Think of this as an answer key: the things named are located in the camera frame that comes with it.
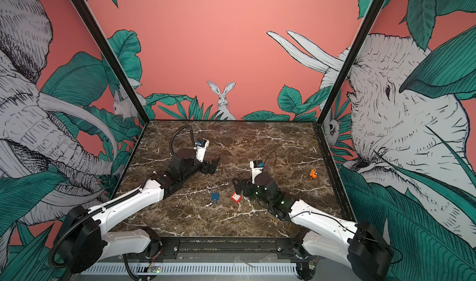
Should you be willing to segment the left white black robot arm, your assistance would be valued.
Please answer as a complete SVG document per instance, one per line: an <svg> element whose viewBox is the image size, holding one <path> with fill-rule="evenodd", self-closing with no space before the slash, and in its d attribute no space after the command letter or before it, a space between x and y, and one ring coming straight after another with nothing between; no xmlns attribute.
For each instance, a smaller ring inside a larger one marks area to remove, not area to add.
<svg viewBox="0 0 476 281"><path fill-rule="evenodd" d="M167 169L146 177L136 189L89 209L78 206L70 210L48 255L49 266L67 268L76 274L112 256L144 254L151 260L160 256L163 244L152 228L111 230L133 214L182 189L195 173L214 174L219 159L205 161L207 147L208 141L201 139L193 149L183 148L173 153Z"/></svg>

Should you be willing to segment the blue padlock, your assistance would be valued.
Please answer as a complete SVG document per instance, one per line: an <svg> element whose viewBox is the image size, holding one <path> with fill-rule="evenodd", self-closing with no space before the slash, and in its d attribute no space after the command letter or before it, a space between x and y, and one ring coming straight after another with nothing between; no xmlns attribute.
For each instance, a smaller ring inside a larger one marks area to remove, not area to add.
<svg viewBox="0 0 476 281"><path fill-rule="evenodd" d="M219 193L212 193L211 194L211 202L212 204L217 204L220 200L220 194Z"/></svg>

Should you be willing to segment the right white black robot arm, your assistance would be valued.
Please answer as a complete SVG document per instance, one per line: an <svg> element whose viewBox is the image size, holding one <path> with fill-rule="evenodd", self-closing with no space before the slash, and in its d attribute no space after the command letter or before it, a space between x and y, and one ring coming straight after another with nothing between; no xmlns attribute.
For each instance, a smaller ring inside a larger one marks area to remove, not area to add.
<svg viewBox="0 0 476 281"><path fill-rule="evenodd" d="M385 281L395 248L371 223L338 219L281 190L266 172L232 180L237 196L255 199L281 221L307 230L296 254L323 256L352 269L362 281Z"/></svg>

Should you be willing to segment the red safety padlock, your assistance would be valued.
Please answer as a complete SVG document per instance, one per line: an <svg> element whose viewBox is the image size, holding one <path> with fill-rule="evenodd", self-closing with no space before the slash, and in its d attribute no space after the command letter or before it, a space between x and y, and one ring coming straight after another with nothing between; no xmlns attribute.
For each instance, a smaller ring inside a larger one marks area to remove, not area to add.
<svg viewBox="0 0 476 281"><path fill-rule="evenodd" d="M233 194L231 195L231 200L232 200L233 202L235 202L236 204L239 204L240 201L242 200L242 198L243 198L243 196L240 195L240 194L238 194L238 193L233 193Z"/></svg>

